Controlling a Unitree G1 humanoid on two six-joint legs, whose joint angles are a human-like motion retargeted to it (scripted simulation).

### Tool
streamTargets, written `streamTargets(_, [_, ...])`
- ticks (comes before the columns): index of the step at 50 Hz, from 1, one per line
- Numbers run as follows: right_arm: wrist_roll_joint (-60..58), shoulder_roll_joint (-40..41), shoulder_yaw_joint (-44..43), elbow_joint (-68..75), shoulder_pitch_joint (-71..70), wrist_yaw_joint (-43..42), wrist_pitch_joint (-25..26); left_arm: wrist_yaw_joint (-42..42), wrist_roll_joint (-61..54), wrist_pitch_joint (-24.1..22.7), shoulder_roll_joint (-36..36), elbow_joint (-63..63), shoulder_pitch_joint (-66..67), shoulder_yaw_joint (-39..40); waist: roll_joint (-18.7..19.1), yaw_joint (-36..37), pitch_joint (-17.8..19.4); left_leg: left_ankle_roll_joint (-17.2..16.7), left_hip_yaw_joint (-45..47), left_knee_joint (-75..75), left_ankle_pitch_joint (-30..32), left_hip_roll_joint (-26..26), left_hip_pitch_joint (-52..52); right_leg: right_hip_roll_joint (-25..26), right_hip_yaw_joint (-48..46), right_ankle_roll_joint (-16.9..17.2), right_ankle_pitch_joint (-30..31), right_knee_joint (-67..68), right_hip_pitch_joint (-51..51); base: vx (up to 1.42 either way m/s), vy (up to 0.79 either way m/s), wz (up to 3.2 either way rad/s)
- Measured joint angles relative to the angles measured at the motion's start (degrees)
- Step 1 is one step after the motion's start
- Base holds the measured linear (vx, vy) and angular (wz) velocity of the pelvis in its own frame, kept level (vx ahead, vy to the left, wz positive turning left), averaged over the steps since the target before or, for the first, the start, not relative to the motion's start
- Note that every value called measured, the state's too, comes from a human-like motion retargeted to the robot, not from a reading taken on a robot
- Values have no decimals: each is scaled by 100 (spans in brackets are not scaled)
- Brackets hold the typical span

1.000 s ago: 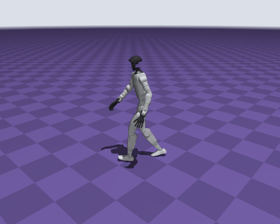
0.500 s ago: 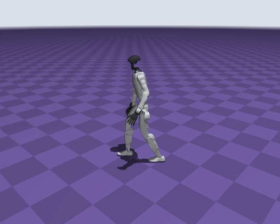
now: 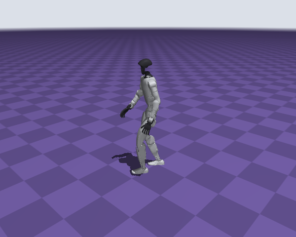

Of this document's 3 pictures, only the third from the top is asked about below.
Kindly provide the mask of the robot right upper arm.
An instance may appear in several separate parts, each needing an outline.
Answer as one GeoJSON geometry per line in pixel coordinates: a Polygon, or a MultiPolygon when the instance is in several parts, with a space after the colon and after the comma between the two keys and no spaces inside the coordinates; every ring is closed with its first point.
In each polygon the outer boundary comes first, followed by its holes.
{"type": "MultiPolygon", "coordinates": [[[[142,79],[143,76],[141,76],[141,79],[142,79]]],[[[137,95],[139,95],[140,97],[142,97],[144,94],[143,94],[143,91],[142,91],[142,88],[141,88],[141,82],[140,82],[140,89],[137,91],[137,95]]]]}

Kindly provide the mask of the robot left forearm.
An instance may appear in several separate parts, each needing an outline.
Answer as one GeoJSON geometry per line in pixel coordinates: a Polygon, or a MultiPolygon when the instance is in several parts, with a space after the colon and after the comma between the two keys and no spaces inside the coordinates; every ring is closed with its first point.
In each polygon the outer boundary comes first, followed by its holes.
{"type": "Polygon", "coordinates": [[[157,111],[159,110],[159,102],[157,100],[155,100],[153,102],[153,107],[152,107],[152,111],[151,114],[149,116],[148,121],[152,123],[153,119],[156,117],[157,111]]]}

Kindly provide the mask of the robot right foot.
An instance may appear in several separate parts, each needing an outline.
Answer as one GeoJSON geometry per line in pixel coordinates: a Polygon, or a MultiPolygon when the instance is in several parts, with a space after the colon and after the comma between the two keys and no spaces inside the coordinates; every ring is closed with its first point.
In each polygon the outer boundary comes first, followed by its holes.
{"type": "Polygon", "coordinates": [[[154,161],[150,161],[148,162],[148,165],[164,165],[164,160],[160,160],[160,161],[157,161],[157,160],[154,160],[154,161]]]}

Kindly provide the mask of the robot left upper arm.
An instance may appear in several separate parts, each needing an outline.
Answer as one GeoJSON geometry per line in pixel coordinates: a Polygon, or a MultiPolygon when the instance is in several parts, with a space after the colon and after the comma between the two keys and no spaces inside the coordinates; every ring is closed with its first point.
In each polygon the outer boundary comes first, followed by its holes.
{"type": "Polygon", "coordinates": [[[151,90],[152,96],[155,98],[155,100],[157,100],[159,102],[159,105],[160,105],[161,101],[160,101],[160,97],[159,97],[159,94],[158,94],[158,91],[157,91],[156,81],[154,81],[152,79],[149,80],[148,81],[148,87],[151,90]]]}

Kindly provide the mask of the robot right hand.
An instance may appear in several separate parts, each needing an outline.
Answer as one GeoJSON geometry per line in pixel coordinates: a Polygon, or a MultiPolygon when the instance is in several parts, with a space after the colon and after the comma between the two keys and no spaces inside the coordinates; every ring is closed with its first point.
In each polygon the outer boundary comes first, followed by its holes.
{"type": "Polygon", "coordinates": [[[125,114],[126,114],[126,112],[128,112],[128,110],[130,110],[132,105],[131,104],[129,104],[128,106],[127,106],[127,108],[125,108],[124,110],[122,110],[122,112],[120,113],[120,116],[123,118],[123,117],[125,117],[125,114]]]}

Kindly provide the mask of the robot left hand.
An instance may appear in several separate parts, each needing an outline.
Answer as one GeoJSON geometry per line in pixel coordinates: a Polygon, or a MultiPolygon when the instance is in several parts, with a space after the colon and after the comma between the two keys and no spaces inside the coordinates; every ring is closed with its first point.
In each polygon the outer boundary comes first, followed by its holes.
{"type": "MultiPolygon", "coordinates": [[[[148,118],[149,119],[149,118],[148,118]]],[[[153,121],[154,121],[154,119],[153,119],[153,121]]],[[[153,121],[152,121],[152,123],[153,123],[153,121]]],[[[148,132],[148,135],[149,135],[149,131],[150,131],[150,129],[151,129],[151,124],[152,124],[151,122],[149,122],[148,120],[147,120],[147,123],[145,123],[145,125],[143,125],[141,128],[143,128],[143,130],[142,130],[142,133],[143,133],[143,131],[144,131],[144,134],[145,134],[145,131],[146,131],[146,135],[147,135],[147,132],[148,132]],[[144,130],[145,129],[145,130],[144,130]]]]}

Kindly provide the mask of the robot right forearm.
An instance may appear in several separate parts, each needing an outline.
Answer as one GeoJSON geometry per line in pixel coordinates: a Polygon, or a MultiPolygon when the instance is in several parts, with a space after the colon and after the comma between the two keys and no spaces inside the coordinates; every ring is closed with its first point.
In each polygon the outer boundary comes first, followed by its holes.
{"type": "Polygon", "coordinates": [[[131,103],[130,103],[130,104],[132,105],[132,106],[130,107],[131,109],[134,108],[134,106],[136,105],[136,103],[137,103],[137,101],[138,101],[139,99],[140,99],[140,96],[137,95],[137,93],[136,93],[135,97],[133,98],[133,100],[132,100],[131,103]]]}

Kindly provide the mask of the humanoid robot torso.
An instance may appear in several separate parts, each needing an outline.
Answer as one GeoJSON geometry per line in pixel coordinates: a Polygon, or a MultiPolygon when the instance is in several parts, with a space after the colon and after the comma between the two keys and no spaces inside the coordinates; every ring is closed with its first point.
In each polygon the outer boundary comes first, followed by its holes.
{"type": "MultiPolygon", "coordinates": [[[[154,76],[153,77],[146,76],[146,77],[148,78],[145,79],[143,76],[141,79],[141,88],[144,94],[145,101],[148,105],[148,108],[146,108],[146,111],[145,111],[145,116],[149,117],[152,111],[153,101],[155,100],[155,98],[152,96],[151,90],[148,87],[148,81],[151,79],[156,81],[156,79],[154,76]]],[[[156,117],[154,119],[156,119],[156,117]]]]}

